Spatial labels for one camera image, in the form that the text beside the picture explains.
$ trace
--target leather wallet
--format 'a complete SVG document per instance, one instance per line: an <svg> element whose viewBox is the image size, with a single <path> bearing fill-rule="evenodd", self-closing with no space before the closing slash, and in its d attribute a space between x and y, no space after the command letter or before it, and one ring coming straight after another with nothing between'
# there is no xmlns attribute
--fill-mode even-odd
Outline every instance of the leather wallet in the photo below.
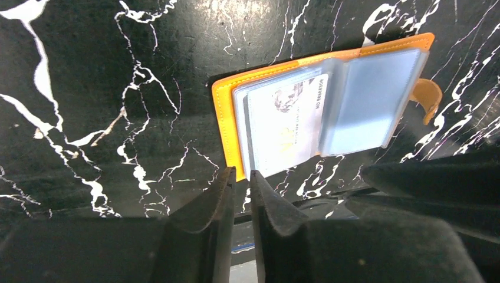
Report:
<svg viewBox="0 0 500 283"><path fill-rule="evenodd" d="M245 178L235 103L232 96L233 90L240 85L260 81L326 60L330 60L332 64L337 64L339 68L345 69L343 69L345 83L334 81L332 84L330 81L330 84L335 87L342 85L342 89L335 90L338 95L326 98L318 154L329 156L386 146L392 135L392 131L386 129L393 130L395 128L397 118L402 114L408 100L415 101L424 108L426 114L423 122L427 124L437 111L442 93L434 82L417 79L421 68L409 66L420 64L423 67L427 51L433 40L434 35L431 33L420 34L354 50L335 51L301 58L247 71L215 82L212 86L212 94L227 166L236 167L237 180ZM370 58L356 60L358 57ZM401 73L400 79L397 80L394 80L394 75L391 77L385 72L385 70L393 68L391 66L395 63L400 66L398 73ZM373 97L380 93L384 93L384 95ZM387 100L387 97L394 97L394 99ZM364 107L364 110L359 111L359 107ZM367 139L371 141L370 143L352 147L352 142L348 140L349 137L351 139L366 138L366 135L363 137L352 135L354 132L362 133L363 129L366 129L366 123L365 128L352 126L359 125L357 120L360 119L372 121L381 130L380 132L373 131L371 134L367 133L372 137L372 139Z"/></svg>

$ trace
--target card holder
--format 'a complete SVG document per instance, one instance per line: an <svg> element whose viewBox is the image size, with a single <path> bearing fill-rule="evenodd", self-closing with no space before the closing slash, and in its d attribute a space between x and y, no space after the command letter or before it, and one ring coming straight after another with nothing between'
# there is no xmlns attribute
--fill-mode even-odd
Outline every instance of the card holder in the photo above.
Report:
<svg viewBox="0 0 500 283"><path fill-rule="evenodd" d="M233 90L245 172L270 176L317 154L329 69L325 60Z"/></svg>
<svg viewBox="0 0 500 283"><path fill-rule="evenodd" d="M338 140L336 140L337 138L342 136L340 134L341 130L356 129L356 127L353 126L353 122L356 122L356 119L359 119L359 117L357 117L356 114L351 115L353 113L353 109L355 108L353 106L355 104L351 103L360 99L359 97L356 96L357 93L356 90L359 88L359 85L357 86L356 81L359 82L359 79L350 79L350 78L356 77L355 74L357 73L355 72L355 70L357 68L358 70L364 69L365 67L363 66L366 66L366 64L368 65L370 64L368 62L362 62L362 61L357 62L356 58L358 57L369 58L372 57L372 55L376 54L385 54L389 52L394 52L398 50L408 50L412 48L413 49L417 48L420 52L423 52L425 54L425 52L429 50L433 39L434 36L429 33L415 35L413 37L404 38L393 42L387 42L384 44L372 45L369 47L362 47L355 50L329 52L326 54L320 54L312 57L293 60L290 62L285 62L282 64L277 64L233 75L231 77L217 81L212 86L212 93L213 93L213 100L216 109L217 119L219 123L219 129L221 131L222 144L227 165L236 167L237 180L244 179L245 172L249 173L249 170L255 167L255 164L252 165L250 163L244 165L244 163L247 163L246 160L251 160L252 156L249 155L254 150L251 146L251 143L248 143L249 138L252 139L252 134L248 133L248 131L244 133L244 131L241 130L240 127L238 127L238 120L240 121L239 123L241 124L242 117L245 120L244 123L247 124L250 123L251 119L248 117L248 115L245 115L245 113L243 116L240 115L238 117L238 114L241 113L238 113L237 109L241 109L241 105L244 105L244 107L248 108L249 105L259 105L259 104L255 103L255 101L250 102L249 104L248 103L249 97L246 97L243 100L238 99L236 96L233 96L234 94L237 93L237 91L235 91L234 93L233 91L238 87L241 87L242 85L249 84L254 81L260 81L260 83L264 82L264 80L269 81L272 78L275 78L275 76L292 75L293 77L293 75L296 75L293 73L294 71L303 72L304 67L309 68L309 70L312 70L315 67L319 66L321 68L321 74L325 74L328 72L330 72L331 74L336 74L336 75L330 75L328 77L327 92L329 95L326 95L327 97L324 102L324 107L326 105L329 105L329 108L323 109L324 114L321 120L321 128L320 128L321 133L318 134L317 136L318 149L317 152L316 150L312 150L311 151L312 153L310 153L311 156L315 154L320 154L322 156L329 156L331 154L338 154L338 152L345 150L358 151L362 150L363 148L371 147L373 146L373 144L378 144L379 146L386 145L386 143L390 138L390 134L388 133L389 132L392 133L393 127L395 127L396 125L394 123L394 120L392 120L391 123L389 123L388 121L385 122L385 124L382 123L386 131L376 132L377 143L374 142L373 144L354 144L355 146L351 146L351 148L346 149L345 143L343 143L342 141L338 142ZM373 62L372 65L376 67L379 64L380 62L379 63ZM380 75L380 79L387 78L382 76L382 74L378 75ZM413 78L418 78L419 72L413 72L411 75L412 79L409 81L415 82ZM372 99L379 97L379 100L374 100L374 102L380 103L382 104L382 106L387 106L387 107L378 108L377 111L372 111L366 114L370 114L371 115L370 117L373 121L383 121L384 117L386 116L396 117L402 111L402 109L404 109L404 105L406 105L409 97L409 100L417 101L424 107L426 115L423 120L424 123L428 123L429 120L435 114L435 111L437 110L437 107L439 105L442 96L439 87L434 82L424 79L418 79L417 83L408 83L405 85L405 87L406 88L405 91L403 92L403 95L401 95L399 100L397 99L392 100L392 102L396 101L397 103L391 104L390 107L383 103L383 97L380 98L381 96L380 93L377 94L373 92L373 94L371 95L373 96ZM332 102L330 101L330 99L341 100L341 103L335 101ZM344 105L345 108L344 109L342 109L341 107L335 108L335 106L338 107L341 105ZM276 167L276 168L277 169L274 170L275 172L270 170L269 174L267 175L270 176L271 174L285 170L288 167Z"/></svg>

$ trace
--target card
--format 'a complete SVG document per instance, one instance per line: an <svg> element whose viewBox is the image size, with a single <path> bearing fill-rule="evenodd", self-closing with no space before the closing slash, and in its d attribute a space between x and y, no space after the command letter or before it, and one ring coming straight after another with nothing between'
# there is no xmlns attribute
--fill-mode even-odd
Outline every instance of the card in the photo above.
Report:
<svg viewBox="0 0 500 283"><path fill-rule="evenodd" d="M271 88L285 87L296 82L316 77L321 73L322 68L318 66L299 68L291 72L275 75L249 84L243 84L233 90L232 97L236 125L238 126L239 146L241 150L243 169L247 179L250 177L250 170L256 169L248 116L248 94L255 91L260 92L267 89L269 86L271 86Z"/></svg>
<svg viewBox="0 0 500 283"><path fill-rule="evenodd" d="M328 74L249 90L248 126L254 167L264 176L317 154Z"/></svg>

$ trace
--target white marble veining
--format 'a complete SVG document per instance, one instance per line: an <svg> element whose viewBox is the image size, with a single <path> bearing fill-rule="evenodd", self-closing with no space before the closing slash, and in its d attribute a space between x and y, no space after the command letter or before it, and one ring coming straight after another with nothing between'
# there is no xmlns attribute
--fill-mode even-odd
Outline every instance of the white marble veining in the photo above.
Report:
<svg viewBox="0 0 500 283"><path fill-rule="evenodd" d="M500 76L497 75L496 81L488 81L488 85L482 88L487 91L483 91L480 94L473 93L474 99L472 100L468 96L472 91L471 89L480 84L485 84L479 78L482 78L487 72L486 70L498 60L500 23L492 27L491 24L485 25L485 22L498 22L498 20L493 18L492 14L495 9L498 9L497 4L499 1L496 0L481 4L483 7L482 15L478 15L477 19L474 19L472 25L467 28L470 30L460 31L459 35L456 36L456 42L454 41L455 43L450 47L446 57L442 58L443 64L440 64L440 66L433 70L432 79L436 81L440 80L445 73L454 74L445 84L440 82L444 97L442 105L436 113L436 117L431 121L430 126L425 128L426 131L424 133L419 133L419 136L416 137L418 141L414 145L415 141L412 142L408 152L399 153L401 155L396 157L392 156L392 159L401 162L409 159L432 159L441 157L444 149L452 149L451 154L463 154L473 147L478 147L486 139L500 131L500 118L492 117L493 114L490 111L494 101L500 94ZM466 17L465 13L461 12L461 6L458 6L456 0L449 3L441 0L431 0L424 5L420 4L418 7L421 8L417 8L416 0L384 1L380 5L377 4L373 11L363 14L363 16L353 14L352 17L349 16L349 19L345 17L345 14L349 12L346 10L349 3L342 0L332 2L331 17L328 21L329 32L324 35L325 48L328 49L330 47L330 50L333 50L336 42L342 39L340 38L342 29L353 21L361 21L363 23L359 25L357 36L363 39L363 45L370 45L374 44L375 38L385 34L390 28L400 29L405 34L418 34L423 27L430 30L428 28L429 21L438 18L439 13L452 14L454 17L452 18L452 22L455 24L459 23L462 17ZM137 190L141 194L139 205L143 208L144 215L146 217L158 214L168 215L170 213L169 191L175 190L176 186L180 186L182 183L200 181L206 184L204 185L206 189L215 180L217 171L224 167L224 164L214 162L213 157L206 155L203 150L199 150L201 148L196 147L196 140L191 138L191 140L186 139L186 142L182 142L183 152L179 152L179 160L175 159L173 163L165 165L167 168L161 168L160 176L151 171L148 172L143 159L144 156L134 147L137 137L146 135L153 128L152 115L150 114L152 106L147 104L147 100L144 99L146 94L141 89L144 90L146 86L158 87L163 96L162 103L172 110L171 114L166 114L169 127L165 132L165 134L172 136L175 135L176 130L178 130L178 124L182 121L182 113L185 114L185 110L183 112L183 97L189 94L186 92L188 85L185 85L185 81L177 80L175 77L165 79L161 74L155 74L153 71L154 68L142 62L140 60L142 57L134 50L133 46L139 42L134 41L134 38L128 34L127 29L123 27L125 21L133 21L134 24L146 27L152 39L150 53L147 55L153 56L162 51L162 36L164 37L165 34L162 34L163 29L160 28L160 21L165 20L163 17L177 17L175 14L172 15L172 11L174 9L177 11L179 8L177 7L177 0L170 0L164 5L158 2L155 9L148 9L147 11L135 8L137 4L133 1L118 0L116 3L119 10L116 13L114 12L114 18L110 18L109 20L111 23L116 23L116 33L122 40L123 48L130 54L127 60L130 60L132 66L131 70L128 70L128 84L124 89L116 91L117 94L121 94L121 104L118 106L120 110L115 117L109 118L108 121L111 121L111 123L107 124L105 129L92 129L91 133L84 133L78 136L77 140L68 140L65 134L64 130L68 122L65 124L64 118L68 117L63 117L60 113L59 102L62 103L62 101L58 101L57 93L54 94L52 91L53 81L50 76L50 68L54 68L54 66L51 65L51 58L45 50L48 48L48 45L44 44L39 34L32 27L32 22L42 16L47 5L50 5L49 0L27 0L14 8L0 11L0 16L10 21L19 21L26 31L29 32L29 35L31 35L33 47L36 48L40 56L40 60L37 62L32 74L32 82L30 82L34 84L37 90L32 95L41 96L50 103L53 115L56 117L56 122L51 124L45 121L43 117L37 116L34 109L30 109L23 104L21 102L23 100L14 94L1 93L0 98L32 125L33 139L36 139L36 142L47 143L54 155L61 160L61 164L65 166L65 170L69 170L74 178L88 188L91 196L90 206L96 214L102 217L119 217L121 214L120 211L116 211L111 207L111 197L106 194L107 188L100 180L102 169L88 156L88 152L86 153L84 148L88 148L88 146L102 146L103 140L109 139L110 135L117 131L116 129L125 131L127 134L123 137L123 142L113 150L121 158L120 166L133 171L131 177L136 182ZM243 1L221 0L214 2L204 1L196 5L200 7L200 11L208 9L210 12L216 13L216 19L219 22L224 22L222 26L220 23L216 23L218 25L216 29L222 31L222 36L217 38L222 44L216 50L219 53L223 53L228 60L236 58L235 56L239 52L245 52L247 46L250 46L251 38L255 36L239 26L239 21L246 13L253 12L259 16L263 16L266 13L270 13L270 11L279 11L279 19L277 20L279 37L277 37L276 42L280 43L273 45L273 50L270 50L272 55L267 57L268 62L259 62L259 64L274 64L279 60L286 59L285 57L288 58L288 51L290 51L290 58L295 58L294 50L297 52L301 44L304 43L301 42L303 38L300 34L301 32L297 31L308 31L308 29L314 27L316 19L313 17L313 13L317 4L318 2L315 0L303 0L300 2L279 1L277 7L268 7L257 2L249 4L243 3ZM208 34L206 31L204 33L204 36L209 35L213 37L213 35ZM174 91L167 91L167 89L170 90L167 86L174 87ZM131 96L135 96L141 101L140 107L144 114L141 114L139 118L136 117L137 113L129 113L132 110L127 106L126 98L130 98ZM468 127L470 127L468 132L470 131L471 134L466 139L460 141L458 144L452 142L452 139L464 134L464 129L468 129ZM401 133L408 130L408 128L409 126L407 126L405 120L401 119L398 130L393 135L389 146L386 149L377 149L372 159L368 161L378 163L392 155L393 150L400 146ZM199 180L199 177L193 172L192 176L175 178L176 175L174 173L181 170L183 166L186 166L186 162L189 160L188 157L192 156L201 157L206 165L205 170L211 174L211 177L208 177L206 180ZM362 183L361 170L366 164L352 164L349 157L349 155L334 156L326 159L318 159L317 162L310 162L307 165L310 168L310 172L305 176L301 175L301 181L299 182L296 182L296 177L298 172L303 172L301 171L301 166L298 169L297 167L290 168L284 174L280 175L283 179L277 182L275 190L281 196L295 195L302 199L309 199L324 195L325 193L328 194L330 187L356 187ZM87 169L96 172L99 177L95 179L83 178L81 176L82 173L71 166L71 161L74 159L82 159ZM11 172L9 172L8 165L2 165L3 167L0 166L0 180L8 184L12 189L12 193L0 195L0 198L13 201L16 205L20 205L28 216L32 216L27 205L43 206L43 203L35 200L35 198L32 198L19 188L11 180L13 178L9 177ZM352 172L349 172L348 176L339 176L339 172L343 171L342 168L348 166L353 167ZM248 209L249 203L250 189L247 189L241 210L245 211ZM50 207L47 207L47 209L48 213L52 215L52 209Z"/></svg>

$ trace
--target id card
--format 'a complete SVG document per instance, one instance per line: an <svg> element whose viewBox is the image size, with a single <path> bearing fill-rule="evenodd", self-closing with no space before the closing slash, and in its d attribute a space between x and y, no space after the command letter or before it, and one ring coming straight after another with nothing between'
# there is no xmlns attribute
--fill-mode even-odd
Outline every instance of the id card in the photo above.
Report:
<svg viewBox="0 0 500 283"><path fill-rule="evenodd" d="M264 176L317 154L328 74L249 91L248 118L254 166Z"/></svg>

